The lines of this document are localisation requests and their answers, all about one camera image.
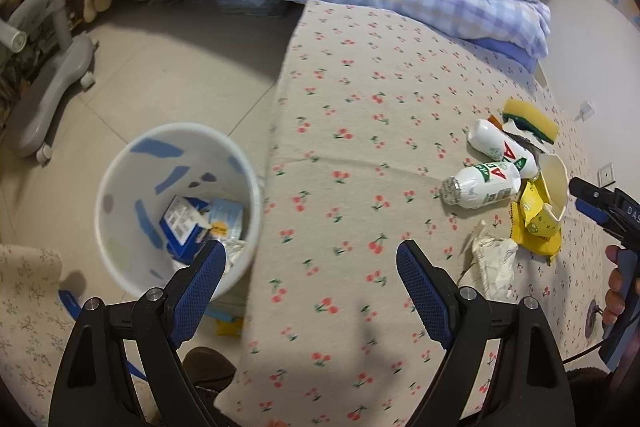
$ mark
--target sponge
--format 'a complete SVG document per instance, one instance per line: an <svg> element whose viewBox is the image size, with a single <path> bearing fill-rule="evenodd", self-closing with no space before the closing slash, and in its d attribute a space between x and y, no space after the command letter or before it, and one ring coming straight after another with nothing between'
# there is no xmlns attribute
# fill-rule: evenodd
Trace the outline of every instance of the sponge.
<svg viewBox="0 0 640 427"><path fill-rule="evenodd" d="M524 100L507 100L502 110L502 119L513 120L517 127L531 131L546 142L553 143L558 138L558 125L542 114L535 105Z"/></svg>

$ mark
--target tablecloth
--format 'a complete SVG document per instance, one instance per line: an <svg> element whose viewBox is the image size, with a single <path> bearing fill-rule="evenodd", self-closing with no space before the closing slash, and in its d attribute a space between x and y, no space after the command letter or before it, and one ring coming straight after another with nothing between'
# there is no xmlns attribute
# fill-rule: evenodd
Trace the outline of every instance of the tablecloth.
<svg viewBox="0 0 640 427"><path fill-rule="evenodd" d="M479 219L508 237L507 202L445 206L438 187L487 161L465 133L509 97L555 120L552 151L592 180L574 122L516 62L393 12L309 1L277 87L264 231L241 362L216 402L224 413L250 427L407 422L444 351L399 280L396 248L415 239L457 280ZM562 240L551 266L518 252L513 290L540 300L565 356L588 345L587 305L602 299L600 231L573 200ZM496 352L489 342L465 414L480 408Z"/></svg>

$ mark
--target black cable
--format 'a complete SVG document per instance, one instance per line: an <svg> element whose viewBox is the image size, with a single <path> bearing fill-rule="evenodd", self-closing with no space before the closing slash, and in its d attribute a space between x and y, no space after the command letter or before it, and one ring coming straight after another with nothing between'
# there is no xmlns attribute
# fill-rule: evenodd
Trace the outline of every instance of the black cable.
<svg viewBox="0 0 640 427"><path fill-rule="evenodd" d="M640 312L638 312L625 326L625 330L626 328L628 328L631 324L633 324L636 320L638 320L638 317L640 317ZM584 355L590 353L591 351L593 351L594 349L598 349L602 344L605 344L606 342L609 342L613 340L613 337L607 337L606 339L604 339L603 341L600 341L597 344L593 344L593 346L588 347L588 349L585 349L584 351L578 353L577 355L574 355L572 357L569 357L568 359L562 360L562 364L565 363L569 363L569 362L573 362L574 360L579 359L580 357L583 357Z"/></svg>

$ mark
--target bolt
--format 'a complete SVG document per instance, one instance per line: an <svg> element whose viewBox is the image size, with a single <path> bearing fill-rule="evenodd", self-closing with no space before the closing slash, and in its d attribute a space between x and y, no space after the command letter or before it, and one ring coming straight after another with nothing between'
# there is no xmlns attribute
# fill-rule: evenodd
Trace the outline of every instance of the bolt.
<svg viewBox="0 0 640 427"><path fill-rule="evenodd" d="M85 309L89 311L94 311L98 306L100 306L100 299L97 297L91 297L87 302L84 303Z"/></svg>
<svg viewBox="0 0 640 427"><path fill-rule="evenodd" d="M536 301L533 297L525 297L524 305L530 310L535 310L538 307L538 301Z"/></svg>
<svg viewBox="0 0 640 427"><path fill-rule="evenodd" d="M150 301L157 301L163 294L164 292L162 291L162 288L151 288L146 291L145 297Z"/></svg>
<svg viewBox="0 0 640 427"><path fill-rule="evenodd" d="M467 301L472 301L478 297L478 293L471 286L462 286L460 288L460 296Z"/></svg>

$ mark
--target bottle cap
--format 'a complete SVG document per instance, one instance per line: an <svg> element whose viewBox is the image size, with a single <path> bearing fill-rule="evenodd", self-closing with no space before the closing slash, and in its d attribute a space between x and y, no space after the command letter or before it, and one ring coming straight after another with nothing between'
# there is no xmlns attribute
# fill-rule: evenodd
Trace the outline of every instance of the bottle cap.
<svg viewBox="0 0 640 427"><path fill-rule="evenodd" d="M462 199L462 191L458 180L453 176L447 178L440 186L440 197L445 204L458 204Z"/></svg>

